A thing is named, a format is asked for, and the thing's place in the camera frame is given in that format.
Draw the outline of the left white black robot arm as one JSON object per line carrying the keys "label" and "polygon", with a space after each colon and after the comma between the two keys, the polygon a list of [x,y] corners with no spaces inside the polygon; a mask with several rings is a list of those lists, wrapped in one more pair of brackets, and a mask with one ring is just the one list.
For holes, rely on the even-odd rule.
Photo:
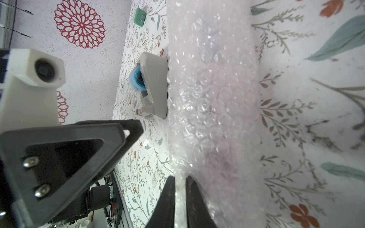
{"label": "left white black robot arm", "polygon": [[106,207],[110,174],[143,134],[139,120],[83,121],[1,134],[1,227],[37,228]]}

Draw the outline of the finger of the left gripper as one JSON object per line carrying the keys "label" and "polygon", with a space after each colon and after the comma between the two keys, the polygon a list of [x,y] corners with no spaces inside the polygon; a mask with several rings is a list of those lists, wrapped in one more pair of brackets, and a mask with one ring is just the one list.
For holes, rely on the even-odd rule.
{"label": "finger of the left gripper", "polygon": [[111,173],[139,120],[82,121],[1,134],[1,227],[37,228]]}

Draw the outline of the purple glass bottle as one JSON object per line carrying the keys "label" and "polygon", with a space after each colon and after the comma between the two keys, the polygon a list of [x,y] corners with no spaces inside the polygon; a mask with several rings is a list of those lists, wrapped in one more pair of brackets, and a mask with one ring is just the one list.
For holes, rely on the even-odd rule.
{"label": "purple glass bottle", "polygon": [[255,64],[249,30],[195,37],[201,61],[179,90],[184,123],[181,173],[197,182],[218,228],[257,228],[262,211],[253,162]]}

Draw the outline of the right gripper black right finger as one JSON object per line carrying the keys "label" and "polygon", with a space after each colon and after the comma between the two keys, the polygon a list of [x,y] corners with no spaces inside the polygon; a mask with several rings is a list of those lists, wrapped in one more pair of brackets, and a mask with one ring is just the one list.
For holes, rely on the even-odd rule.
{"label": "right gripper black right finger", "polygon": [[188,228],[217,228],[203,200],[197,182],[188,176],[185,182]]}

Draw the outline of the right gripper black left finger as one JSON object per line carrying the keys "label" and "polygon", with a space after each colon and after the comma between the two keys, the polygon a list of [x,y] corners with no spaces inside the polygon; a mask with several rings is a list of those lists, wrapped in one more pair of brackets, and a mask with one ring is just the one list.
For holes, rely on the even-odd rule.
{"label": "right gripper black left finger", "polygon": [[146,228],[173,228],[175,225],[175,177],[169,176]]}

